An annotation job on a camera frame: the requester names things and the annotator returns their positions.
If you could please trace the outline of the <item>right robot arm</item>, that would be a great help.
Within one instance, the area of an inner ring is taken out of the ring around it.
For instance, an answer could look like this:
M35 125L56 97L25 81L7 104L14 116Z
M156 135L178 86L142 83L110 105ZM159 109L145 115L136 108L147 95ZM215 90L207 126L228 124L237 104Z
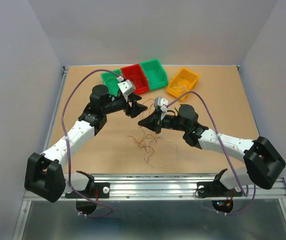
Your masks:
M270 190L286 167L285 160L267 138L260 136L252 140L217 134L198 122L198 114L188 104L181 105L176 115L156 109L138 124L157 134L162 129L182 131L183 140L189 146L222 153L244 162L244 167L221 170L212 182L200 182L200 198L225 197L229 191L240 186L256 185Z

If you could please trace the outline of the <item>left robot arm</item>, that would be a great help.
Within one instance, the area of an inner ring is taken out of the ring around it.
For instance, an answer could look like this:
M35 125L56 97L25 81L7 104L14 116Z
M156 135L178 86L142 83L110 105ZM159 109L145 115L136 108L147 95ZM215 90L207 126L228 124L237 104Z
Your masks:
M134 118L147 109L138 103L141 97L134 93L135 86L130 80L119 83L118 87L117 96L111 95L103 84L93 87L89 103L65 136L42 153L30 155L24 181L26 190L51 203L74 190L83 197L93 194L93 176L82 171L64 174L63 168L70 167L71 157L100 132L108 114L124 111L126 116Z

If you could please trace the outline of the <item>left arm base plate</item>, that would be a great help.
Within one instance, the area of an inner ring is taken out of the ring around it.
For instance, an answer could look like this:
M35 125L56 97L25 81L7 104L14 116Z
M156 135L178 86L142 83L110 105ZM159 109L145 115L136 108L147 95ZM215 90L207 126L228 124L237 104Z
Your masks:
M95 182L91 186L87 186L85 190L80 191L80 193L91 199L108 199L110 194L110 183Z

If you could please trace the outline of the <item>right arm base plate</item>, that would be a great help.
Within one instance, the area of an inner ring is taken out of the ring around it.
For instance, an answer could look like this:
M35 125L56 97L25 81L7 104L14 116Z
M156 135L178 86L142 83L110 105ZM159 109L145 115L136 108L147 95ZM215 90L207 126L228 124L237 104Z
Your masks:
M235 189L227 189L220 182L214 181L198 182L194 195L199 199L243 196L241 192L237 192Z

